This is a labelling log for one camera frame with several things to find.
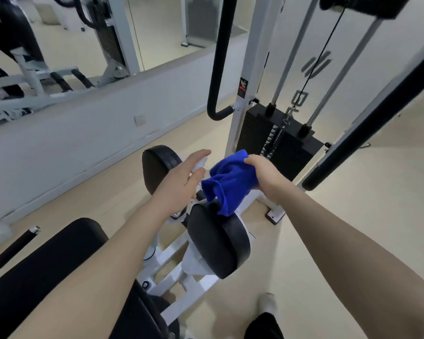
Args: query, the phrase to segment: forearm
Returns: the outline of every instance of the forearm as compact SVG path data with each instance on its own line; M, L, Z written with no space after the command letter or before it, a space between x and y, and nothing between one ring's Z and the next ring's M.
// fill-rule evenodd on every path
M64 279L12 338L108 338L164 214L149 201Z
M287 216L339 300L370 338L424 338L424 280L288 181Z

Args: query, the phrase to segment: electrical outlet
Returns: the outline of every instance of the electrical outlet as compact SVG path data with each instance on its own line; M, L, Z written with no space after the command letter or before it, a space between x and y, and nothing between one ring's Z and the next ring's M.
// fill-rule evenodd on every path
M136 115L133 118L135 120L135 125L137 125L137 126L141 126L141 125L146 124L146 118L145 118L144 115Z

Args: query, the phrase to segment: warning label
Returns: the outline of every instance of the warning label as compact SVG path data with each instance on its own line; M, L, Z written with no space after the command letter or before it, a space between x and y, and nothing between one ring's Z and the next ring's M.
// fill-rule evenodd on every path
M241 98L245 98L246 87L248 87L248 81L246 79L241 78L241 81L239 83L239 90L237 91L237 95Z

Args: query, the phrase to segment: white sneaker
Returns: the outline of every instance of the white sneaker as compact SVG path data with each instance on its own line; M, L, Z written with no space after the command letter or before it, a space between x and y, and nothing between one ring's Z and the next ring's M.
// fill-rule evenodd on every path
M261 294L258 298L258 314L270 313L276 315L277 306L275 301L275 295L266 292Z

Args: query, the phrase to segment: blue towel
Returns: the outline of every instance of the blue towel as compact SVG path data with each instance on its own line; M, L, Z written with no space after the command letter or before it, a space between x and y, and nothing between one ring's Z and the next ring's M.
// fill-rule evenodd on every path
M245 150L226 157L210 170L211 177L201 182L207 200L210 202L216 196L220 202L220 215L234 213L251 188L258 184L256 169L244 162L247 157Z

